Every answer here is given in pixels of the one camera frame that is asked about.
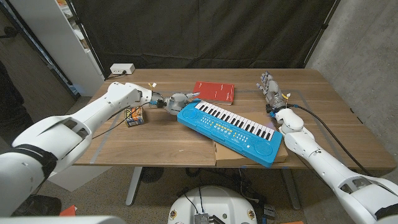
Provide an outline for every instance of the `white power strip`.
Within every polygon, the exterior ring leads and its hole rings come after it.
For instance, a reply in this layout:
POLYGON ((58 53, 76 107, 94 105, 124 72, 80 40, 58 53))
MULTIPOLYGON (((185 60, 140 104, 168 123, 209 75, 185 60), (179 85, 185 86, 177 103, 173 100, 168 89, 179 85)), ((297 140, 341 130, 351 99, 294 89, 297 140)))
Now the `white power strip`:
POLYGON ((120 75, 123 71, 126 71, 126 74, 132 74, 135 69, 133 63, 114 63, 111 66, 111 72, 114 75, 120 75))

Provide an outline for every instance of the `small box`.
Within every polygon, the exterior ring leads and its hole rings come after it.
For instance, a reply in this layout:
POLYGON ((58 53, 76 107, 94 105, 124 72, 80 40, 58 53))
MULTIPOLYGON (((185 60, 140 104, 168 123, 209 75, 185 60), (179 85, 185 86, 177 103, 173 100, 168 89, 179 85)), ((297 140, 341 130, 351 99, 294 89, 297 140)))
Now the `small box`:
POLYGON ((114 63, 111 66, 111 72, 113 75, 121 75, 123 71, 126 71, 125 74, 132 74, 135 69, 136 68, 133 63, 114 63))
POLYGON ((134 107, 127 108, 125 119, 128 127, 144 124, 144 110, 142 107, 138 108, 137 110, 134 107))

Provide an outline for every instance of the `table leg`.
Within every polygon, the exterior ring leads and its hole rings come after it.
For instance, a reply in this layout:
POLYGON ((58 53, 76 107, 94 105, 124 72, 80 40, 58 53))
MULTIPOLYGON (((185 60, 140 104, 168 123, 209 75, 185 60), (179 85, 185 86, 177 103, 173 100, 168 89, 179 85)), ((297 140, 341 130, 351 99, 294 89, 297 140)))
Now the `table leg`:
POLYGON ((284 177, 287 193, 289 194, 293 209, 299 210, 301 205, 299 196, 297 195, 296 186, 294 184, 292 171, 290 169, 282 169, 282 176, 284 177))
POLYGON ((134 203, 134 199, 136 198, 136 193, 138 191, 138 186, 140 182, 142 167, 135 167, 132 173, 129 193, 127 193, 126 205, 130 206, 134 203))

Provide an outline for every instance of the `cardboard box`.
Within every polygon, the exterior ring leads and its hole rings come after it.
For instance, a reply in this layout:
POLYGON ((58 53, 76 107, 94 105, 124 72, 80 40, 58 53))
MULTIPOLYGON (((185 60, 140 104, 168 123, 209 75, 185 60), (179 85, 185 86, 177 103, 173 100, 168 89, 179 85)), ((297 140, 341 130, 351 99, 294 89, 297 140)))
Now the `cardboard box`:
MULTIPOLYGON (((267 126, 276 130, 274 124, 271 121, 271 117, 265 112, 253 112, 253 113, 240 113, 238 114, 244 118, 250 119, 261 125, 267 126)), ((214 142, 216 150, 216 166, 217 167, 231 167, 231 166, 244 166, 251 164, 258 164, 247 157, 240 155, 239 153, 228 149, 227 147, 214 142)), ((278 153, 275 158, 275 162, 284 162, 287 158, 287 151, 284 145, 281 143, 278 153)))

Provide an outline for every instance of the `wooden table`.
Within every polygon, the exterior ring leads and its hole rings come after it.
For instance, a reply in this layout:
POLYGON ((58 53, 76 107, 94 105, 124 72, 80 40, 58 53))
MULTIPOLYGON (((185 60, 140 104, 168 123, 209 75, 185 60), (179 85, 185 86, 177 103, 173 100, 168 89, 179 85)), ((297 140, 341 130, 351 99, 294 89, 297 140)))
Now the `wooden table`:
MULTIPOLYGON (((224 82, 235 84, 232 106, 220 107, 234 112, 264 111, 264 95, 256 87, 266 69, 137 69, 132 75, 117 80, 105 81, 92 101, 106 93, 112 82, 135 83, 150 88, 148 83, 157 83, 154 91, 164 96, 175 92, 188 93, 196 81, 224 82)), ((289 103, 312 110, 334 132, 354 157, 368 169, 393 169, 392 156, 381 146, 375 136, 351 112, 349 106, 322 77, 311 69, 268 69, 284 93, 291 93, 289 103)), ((215 167, 216 159, 212 140, 177 122, 177 117, 163 109, 145 108, 145 124, 128 128, 122 124, 94 139, 90 148, 76 165, 96 166, 163 166, 163 167, 215 167)), ((308 113, 294 109, 304 120, 315 140, 329 153, 348 167, 356 164, 344 153, 334 139, 320 127, 308 113)), ((114 119, 107 121, 96 134, 112 126, 114 119)), ((272 168, 304 168, 304 164, 292 152, 283 163, 272 168)))

